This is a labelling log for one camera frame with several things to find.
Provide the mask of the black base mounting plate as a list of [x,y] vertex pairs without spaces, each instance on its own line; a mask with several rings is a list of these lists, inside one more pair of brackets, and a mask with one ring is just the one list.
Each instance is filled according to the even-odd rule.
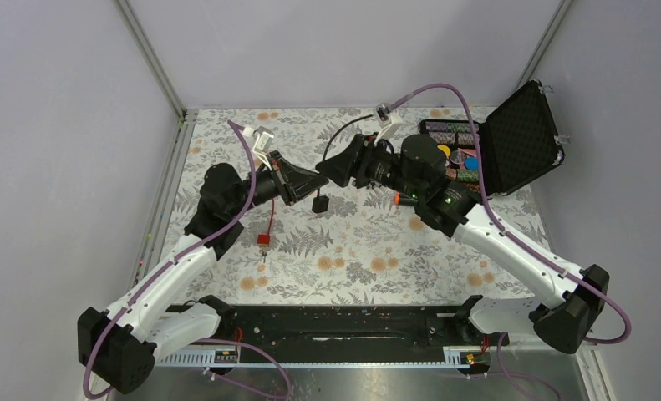
[[235,305],[212,338],[261,348],[280,363],[443,363],[444,349],[480,353],[498,332],[455,306]]

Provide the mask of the floral tablecloth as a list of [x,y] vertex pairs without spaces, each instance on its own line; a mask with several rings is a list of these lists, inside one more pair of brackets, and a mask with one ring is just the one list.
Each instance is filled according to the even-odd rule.
[[[196,211],[206,171],[215,163],[249,171],[229,124],[263,126],[272,148],[311,169],[356,134],[376,129],[367,109],[207,109],[198,113],[165,236],[170,251]],[[262,261],[257,236],[271,204],[248,211],[243,233],[215,266],[176,298],[179,304],[213,295],[230,304],[460,304],[467,297],[529,297],[509,272],[471,247],[428,228],[394,192],[327,185],[329,207],[312,211],[276,201],[272,240]]]

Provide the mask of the red padlock with keys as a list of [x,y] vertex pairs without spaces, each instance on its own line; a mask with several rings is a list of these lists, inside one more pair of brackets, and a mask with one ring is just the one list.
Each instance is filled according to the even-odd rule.
[[267,229],[263,233],[257,236],[257,245],[260,248],[263,262],[266,262],[268,248],[272,240],[272,227],[274,223],[275,211],[276,211],[276,201],[271,200],[271,210],[268,219]]

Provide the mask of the yellow poker chip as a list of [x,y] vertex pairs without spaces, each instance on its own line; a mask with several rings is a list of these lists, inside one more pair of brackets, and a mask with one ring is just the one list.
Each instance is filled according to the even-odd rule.
[[441,151],[445,154],[445,157],[446,157],[446,158],[449,158],[449,157],[450,157],[450,154],[451,154],[452,150],[450,149],[449,146],[446,146],[446,145],[438,145],[437,148],[438,148],[439,150],[441,150]]

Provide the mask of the black poker chip case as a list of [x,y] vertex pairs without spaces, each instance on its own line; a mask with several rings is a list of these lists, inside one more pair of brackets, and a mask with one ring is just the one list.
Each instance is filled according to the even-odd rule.
[[[509,195],[531,184],[562,164],[565,152],[546,97],[547,88],[539,80],[522,85],[484,121],[476,122],[480,155],[470,123],[459,119],[424,119],[419,132],[438,145],[452,150],[446,158],[446,174],[486,194]],[[465,159],[476,157],[478,171],[467,170]]]

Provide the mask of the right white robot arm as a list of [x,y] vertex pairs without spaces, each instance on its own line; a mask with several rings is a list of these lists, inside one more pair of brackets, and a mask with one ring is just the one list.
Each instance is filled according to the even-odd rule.
[[609,273],[597,264],[567,261],[515,231],[475,192],[451,180],[445,164],[445,153],[428,135],[407,137],[399,153],[355,135],[316,169],[341,187],[378,184],[416,200],[414,212],[428,227],[476,249],[529,289],[532,296],[522,301],[472,297],[468,312],[455,321],[463,343],[478,343],[487,333],[521,333],[574,354],[604,308]]

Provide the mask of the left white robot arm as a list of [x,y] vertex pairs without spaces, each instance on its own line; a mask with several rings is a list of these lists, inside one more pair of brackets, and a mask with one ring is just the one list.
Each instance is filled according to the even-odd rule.
[[292,206],[328,183],[319,173],[271,153],[272,163],[242,179],[227,163],[205,173],[196,213],[173,249],[143,280],[103,311],[92,307],[77,321],[78,358],[84,366],[83,390],[94,400],[93,376],[119,393],[131,393],[154,366],[182,348],[210,338],[225,343],[235,332],[233,318],[201,302],[173,317],[165,312],[203,271],[215,266],[242,234],[241,218],[276,198]]

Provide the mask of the blue poker chip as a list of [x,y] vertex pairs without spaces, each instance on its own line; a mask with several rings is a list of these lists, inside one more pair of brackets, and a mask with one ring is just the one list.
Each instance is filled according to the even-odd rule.
[[479,161],[476,157],[468,157],[468,158],[465,159],[464,167],[467,170],[478,171]]

